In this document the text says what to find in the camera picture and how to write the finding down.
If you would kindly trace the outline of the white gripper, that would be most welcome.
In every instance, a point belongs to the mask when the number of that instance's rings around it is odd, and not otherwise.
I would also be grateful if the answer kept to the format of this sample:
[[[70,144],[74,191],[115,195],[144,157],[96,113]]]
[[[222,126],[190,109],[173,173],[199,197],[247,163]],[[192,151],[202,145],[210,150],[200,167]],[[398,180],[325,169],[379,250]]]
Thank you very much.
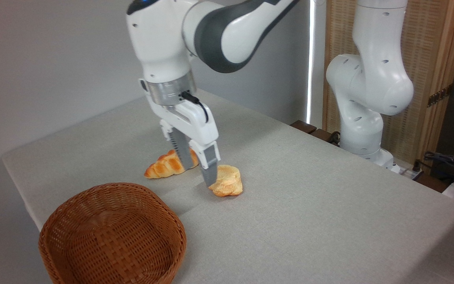
[[[160,118],[160,127],[185,170],[199,163],[206,187],[217,181],[218,162],[221,160],[216,122],[211,110],[195,96],[196,88],[187,78],[165,83],[151,83],[140,79],[148,93],[151,110]],[[193,158],[191,149],[196,153]]]

